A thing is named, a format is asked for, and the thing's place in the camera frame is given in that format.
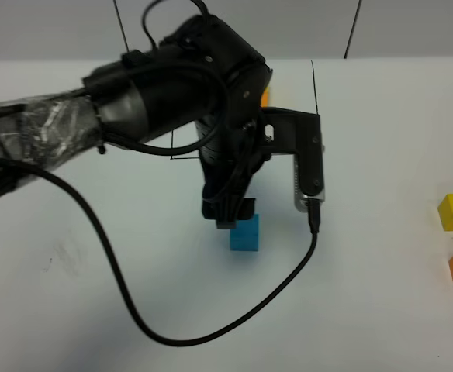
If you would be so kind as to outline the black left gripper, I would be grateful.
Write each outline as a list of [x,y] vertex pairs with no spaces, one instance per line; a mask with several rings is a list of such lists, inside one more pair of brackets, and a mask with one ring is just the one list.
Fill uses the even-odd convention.
[[271,158],[261,151],[265,140],[261,110],[233,127],[220,128],[199,150],[204,177],[202,216],[215,219],[217,229],[234,229],[237,220],[254,216],[256,199],[246,196],[247,189],[254,174]]

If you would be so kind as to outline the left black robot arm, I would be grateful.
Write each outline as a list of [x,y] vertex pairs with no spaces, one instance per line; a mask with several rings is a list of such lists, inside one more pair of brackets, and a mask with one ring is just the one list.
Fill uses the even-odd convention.
[[264,162],[258,113],[265,59],[225,22],[193,16],[146,52],[133,50],[81,89],[0,103],[0,197],[26,184],[24,164],[51,171],[111,144],[157,156],[198,152],[202,213],[220,229],[254,215],[246,197]]

